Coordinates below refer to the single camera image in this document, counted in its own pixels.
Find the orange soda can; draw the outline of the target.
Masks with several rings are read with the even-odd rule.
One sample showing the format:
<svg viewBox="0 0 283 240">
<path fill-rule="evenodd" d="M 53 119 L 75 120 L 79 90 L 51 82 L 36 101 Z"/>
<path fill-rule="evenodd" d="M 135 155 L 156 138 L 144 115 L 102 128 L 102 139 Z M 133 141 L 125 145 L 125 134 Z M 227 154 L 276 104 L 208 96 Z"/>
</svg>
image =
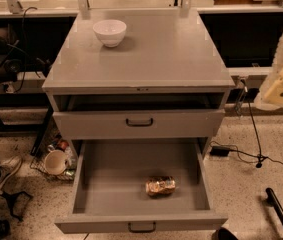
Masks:
<svg viewBox="0 0 283 240">
<path fill-rule="evenodd" d="M 176 189 L 176 181 L 172 176 L 155 176 L 145 183 L 145 190 L 149 196 L 169 195 Z"/>
</svg>

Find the closed grey top drawer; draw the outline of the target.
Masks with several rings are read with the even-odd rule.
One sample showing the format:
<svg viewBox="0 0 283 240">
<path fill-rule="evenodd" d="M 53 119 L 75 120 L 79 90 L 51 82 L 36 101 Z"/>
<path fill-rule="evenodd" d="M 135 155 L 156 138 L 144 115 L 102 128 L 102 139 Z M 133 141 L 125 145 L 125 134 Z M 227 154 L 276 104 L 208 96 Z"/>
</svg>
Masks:
<svg viewBox="0 0 283 240">
<path fill-rule="evenodd" d="M 216 135 L 223 117 L 223 110 L 53 113 L 61 135 L 68 140 L 212 137 Z M 125 123 L 127 118 L 153 118 L 154 122 L 151 127 L 128 127 Z"/>
</svg>

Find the grey drawer cabinet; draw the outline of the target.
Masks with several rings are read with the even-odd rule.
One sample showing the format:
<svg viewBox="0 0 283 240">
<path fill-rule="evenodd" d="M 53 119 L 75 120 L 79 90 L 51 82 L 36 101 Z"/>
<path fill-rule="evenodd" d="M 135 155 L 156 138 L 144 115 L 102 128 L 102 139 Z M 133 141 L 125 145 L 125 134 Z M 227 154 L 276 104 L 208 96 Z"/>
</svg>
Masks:
<svg viewBox="0 0 283 240">
<path fill-rule="evenodd" d="M 127 25 L 116 47 L 93 31 L 110 19 Z M 43 89 L 54 112 L 201 111 L 223 110 L 233 85 L 198 12 L 165 8 L 78 16 Z"/>
</svg>

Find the open grey middle drawer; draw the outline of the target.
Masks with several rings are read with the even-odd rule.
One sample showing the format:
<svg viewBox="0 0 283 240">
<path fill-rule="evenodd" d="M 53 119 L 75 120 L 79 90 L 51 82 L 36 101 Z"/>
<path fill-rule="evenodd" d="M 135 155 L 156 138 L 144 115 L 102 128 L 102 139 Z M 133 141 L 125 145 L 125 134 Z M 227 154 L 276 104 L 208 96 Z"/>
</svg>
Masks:
<svg viewBox="0 0 283 240">
<path fill-rule="evenodd" d="M 172 176 L 172 194 L 149 196 L 146 181 Z M 227 217 L 212 206 L 199 146 L 187 140 L 109 140 L 82 146 L 70 211 L 55 220 L 65 234 L 129 232 L 128 223 L 156 231 L 214 230 Z"/>
</svg>

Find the black power adapter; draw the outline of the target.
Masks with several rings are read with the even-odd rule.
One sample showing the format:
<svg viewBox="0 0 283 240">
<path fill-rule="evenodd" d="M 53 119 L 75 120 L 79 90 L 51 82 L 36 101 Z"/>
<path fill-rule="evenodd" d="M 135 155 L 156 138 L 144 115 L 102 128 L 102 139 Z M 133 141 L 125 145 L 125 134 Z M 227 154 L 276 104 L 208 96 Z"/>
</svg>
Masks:
<svg viewBox="0 0 283 240">
<path fill-rule="evenodd" d="M 227 157 L 230 152 L 228 147 L 213 146 L 210 150 L 211 156 Z"/>
</svg>

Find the black metal bar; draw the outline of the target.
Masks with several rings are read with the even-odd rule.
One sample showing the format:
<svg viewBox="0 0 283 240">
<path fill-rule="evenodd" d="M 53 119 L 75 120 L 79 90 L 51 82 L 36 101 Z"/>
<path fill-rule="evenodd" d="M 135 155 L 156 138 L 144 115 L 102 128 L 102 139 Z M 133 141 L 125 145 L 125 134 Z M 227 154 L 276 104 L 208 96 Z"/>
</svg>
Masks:
<svg viewBox="0 0 283 240">
<path fill-rule="evenodd" d="M 266 194 L 267 194 L 267 203 L 272 206 L 283 226 L 283 208 L 274 192 L 274 190 L 272 188 L 267 188 L 265 190 Z"/>
</svg>

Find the white ceramic bowl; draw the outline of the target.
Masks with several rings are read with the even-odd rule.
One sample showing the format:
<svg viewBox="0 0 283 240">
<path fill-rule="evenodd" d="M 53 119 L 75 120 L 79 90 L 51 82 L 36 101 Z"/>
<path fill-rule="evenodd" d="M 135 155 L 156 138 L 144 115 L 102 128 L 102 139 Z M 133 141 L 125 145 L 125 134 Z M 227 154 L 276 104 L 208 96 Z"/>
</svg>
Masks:
<svg viewBox="0 0 283 240">
<path fill-rule="evenodd" d="M 102 20 L 93 25 L 97 39 L 106 47 L 116 47 L 124 39 L 127 25 L 120 20 Z"/>
</svg>

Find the white cup in basket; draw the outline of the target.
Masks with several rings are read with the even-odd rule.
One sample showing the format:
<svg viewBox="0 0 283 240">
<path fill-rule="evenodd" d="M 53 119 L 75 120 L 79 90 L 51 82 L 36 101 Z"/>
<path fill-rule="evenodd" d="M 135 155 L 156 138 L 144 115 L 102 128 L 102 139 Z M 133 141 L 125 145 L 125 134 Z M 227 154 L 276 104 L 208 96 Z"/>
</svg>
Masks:
<svg viewBox="0 0 283 240">
<path fill-rule="evenodd" d="M 67 168 L 67 155 L 61 150 L 49 152 L 45 157 L 44 167 L 48 174 L 62 174 Z"/>
</svg>

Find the black chair base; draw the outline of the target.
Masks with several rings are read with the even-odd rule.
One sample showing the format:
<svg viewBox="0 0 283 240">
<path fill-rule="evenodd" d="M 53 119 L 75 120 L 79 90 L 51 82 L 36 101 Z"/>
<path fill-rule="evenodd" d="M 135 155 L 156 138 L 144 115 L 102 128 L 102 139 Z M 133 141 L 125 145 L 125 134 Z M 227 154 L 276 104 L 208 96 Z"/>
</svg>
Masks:
<svg viewBox="0 0 283 240">
<path fill-rule="evenodd" d="M 2 190 L 0 190 L 0 196 L 5 199 L 10 215 L 22 222 L 25 208 L 33 196 L 25 191 L 9 194 Z"/>
</svg>

